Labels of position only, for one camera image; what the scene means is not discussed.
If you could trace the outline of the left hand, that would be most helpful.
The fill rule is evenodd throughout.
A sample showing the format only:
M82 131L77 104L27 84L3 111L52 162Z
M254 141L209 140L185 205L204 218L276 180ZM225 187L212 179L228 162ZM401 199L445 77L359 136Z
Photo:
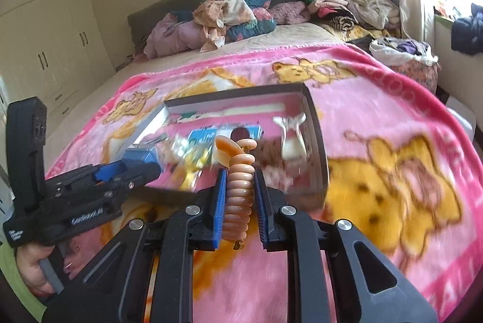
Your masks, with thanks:
M38 297L47 297L55 293L50 282L44 276L39 262L53 253L53 246L30 243L16 250L16 265L24 284Z

